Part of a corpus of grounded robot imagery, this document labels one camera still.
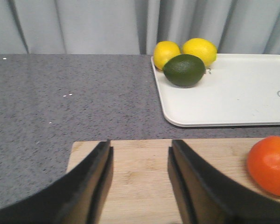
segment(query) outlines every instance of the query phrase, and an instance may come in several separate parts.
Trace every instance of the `white tray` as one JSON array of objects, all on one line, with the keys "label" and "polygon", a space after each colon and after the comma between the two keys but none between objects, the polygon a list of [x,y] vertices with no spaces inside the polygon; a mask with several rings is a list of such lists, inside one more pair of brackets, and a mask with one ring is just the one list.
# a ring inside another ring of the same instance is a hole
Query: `white tray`
[{"label": "white tray", "polygon": [[192,88],[171,84],[151,62],[164,116],[176,126],[280,125],[280,55],[218,54]]}]

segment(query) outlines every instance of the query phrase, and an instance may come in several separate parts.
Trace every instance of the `gray curtain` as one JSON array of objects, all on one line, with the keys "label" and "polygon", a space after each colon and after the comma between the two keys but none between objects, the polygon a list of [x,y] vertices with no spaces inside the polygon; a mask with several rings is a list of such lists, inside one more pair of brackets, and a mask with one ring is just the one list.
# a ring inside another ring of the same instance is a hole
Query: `gray curtain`
[{"label": "gray curtain", "polygon": [[193,37],[280,54],[280,0],[0,0],[1,54],[152,54]]}]

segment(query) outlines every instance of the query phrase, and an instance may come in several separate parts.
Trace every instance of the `bamboo cutting board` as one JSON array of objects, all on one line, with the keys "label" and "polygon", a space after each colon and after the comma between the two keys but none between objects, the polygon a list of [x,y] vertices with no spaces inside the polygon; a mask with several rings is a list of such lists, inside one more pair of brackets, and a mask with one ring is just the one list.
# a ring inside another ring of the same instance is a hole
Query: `bamboo cutting board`
[{"label": "bamboo cutting board", "polygon": [[[207,162],[240,184],[274,200],[250,179],[246,155],[261,139],[184,139]],[[68,172],[99,141],[75,142]],[[114,174],[100,219],[101,224],[181,224],[167,174],[171,140],[114,140]]]}]

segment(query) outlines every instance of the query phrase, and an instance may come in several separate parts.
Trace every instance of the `lime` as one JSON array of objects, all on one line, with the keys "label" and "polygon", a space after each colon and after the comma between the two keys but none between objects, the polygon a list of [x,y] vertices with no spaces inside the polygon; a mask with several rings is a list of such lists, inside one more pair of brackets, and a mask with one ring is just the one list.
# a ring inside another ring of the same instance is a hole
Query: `lime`
[{"label": "lime", "polygon": [[162,70],[163,66],[173,57],[180,55],[181,50],[177,43],[172,41],[161,41],[154,48],[154,64]]},{"label": "lime", "polygon": [[191,87],[199,82],[205,73],[203,61],[194,55],[178,55],[163,67],[166,78],[178,86]]},{"label": "lime", "polygon": [[199,57],[206,67],[210,66],[217,58],[216,46],[203,38],[188,40],[184,43],[182,52]]}]

